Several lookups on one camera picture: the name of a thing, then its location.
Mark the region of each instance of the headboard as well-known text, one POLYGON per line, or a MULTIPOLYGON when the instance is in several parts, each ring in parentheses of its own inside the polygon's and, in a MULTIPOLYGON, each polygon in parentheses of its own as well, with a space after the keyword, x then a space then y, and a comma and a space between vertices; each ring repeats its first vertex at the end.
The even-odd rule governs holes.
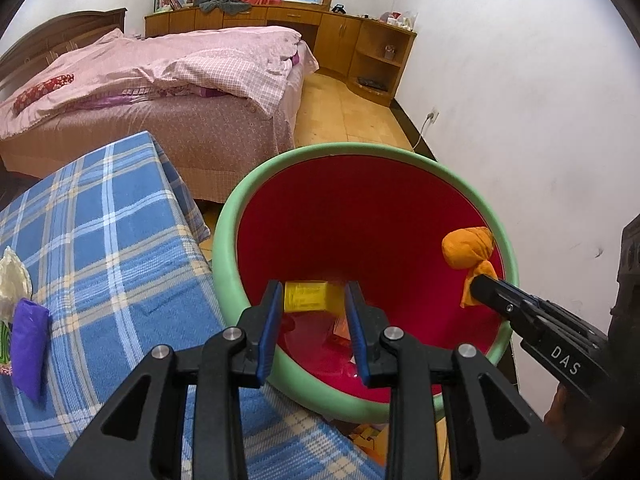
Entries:
POLYGON ((114 28, 124 32, 127 9, 64 14, 24 35, 0 57, 0 102, 42 72, 60 54, 82 48, 114 28))

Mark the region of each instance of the orange plush toy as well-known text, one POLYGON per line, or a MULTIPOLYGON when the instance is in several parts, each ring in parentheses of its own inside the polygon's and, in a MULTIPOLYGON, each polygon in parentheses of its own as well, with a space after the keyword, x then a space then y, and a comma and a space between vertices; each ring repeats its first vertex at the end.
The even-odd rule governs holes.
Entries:
POLYGON ((458 229, 442 240, 442 254, 452 269, 469 269, 462 292, 461 307, 481 304, 471 295, 471 281, 480 274, 498 279, 489 258, 494 252, 494 236, 486 227, 458 229))

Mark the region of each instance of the purple bag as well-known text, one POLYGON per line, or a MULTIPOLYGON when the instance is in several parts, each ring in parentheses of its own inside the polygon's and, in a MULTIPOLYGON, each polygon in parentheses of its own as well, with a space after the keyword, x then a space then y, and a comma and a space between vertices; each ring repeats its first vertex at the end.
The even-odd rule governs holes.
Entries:
POLYGON ((15 306, 10 355, 14 386, 33 402, 40 397, 42 362, 48 338, 49 311, 22 298, 15 306))

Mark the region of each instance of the trash bin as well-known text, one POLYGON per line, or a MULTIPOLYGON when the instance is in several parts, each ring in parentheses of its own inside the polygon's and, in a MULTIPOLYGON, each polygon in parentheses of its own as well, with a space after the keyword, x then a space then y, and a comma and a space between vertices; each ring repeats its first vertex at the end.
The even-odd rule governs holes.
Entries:
MULTIPOLYGON (((235 324, 271 279, 357 280, 367 303, 383 308, 391 324, 434 346, 472 343, 496 364, 511 329, 484 305, 460 308, 466 270, 449 268, 441 252, 446 234, 476 226, 491 229, 495 270, 517 285, 502 225, 444 166, 354 142, 284 153, 253 170, 222 209, 213 243, 222 315, 235 324)), ((364 388, 348 356, 316 352, 311 340, 279 342, 269 382, 286 396, 327 418, 388 419, 388 389, 364 388), (305 344, 311 352, 301 357, 305 344)), ((441 416, 442 396, 433 393, 441 416)))

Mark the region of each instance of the silver bolt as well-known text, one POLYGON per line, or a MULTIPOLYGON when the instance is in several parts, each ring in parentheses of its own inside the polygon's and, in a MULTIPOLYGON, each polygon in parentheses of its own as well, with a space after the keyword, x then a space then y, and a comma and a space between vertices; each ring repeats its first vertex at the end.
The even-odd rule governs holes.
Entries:
POLYGON ((458 347, 458 352, 460 353, 460 355, 462 355, 462 357, 470 358, 475 357, 478 353, 478 350, 476 350, 475 346, 470 345, 469 343, 462 343, 462 345, 458 347))
POLYGON ((158 345, 151 351, 151 355, 156 359, 164 359, 169 355, 169 347, 167 345, 158 345))
POLYGON ((397 326, 386 327, 383 334, 391 341, 398 341, 398 339, 402 339, 404 337, 404 331, 397 326))
POLYGON ((237 326, 230 326, 222 333, 222 337, 227 341, 235 341, 242 337, 242 329, 237 326))

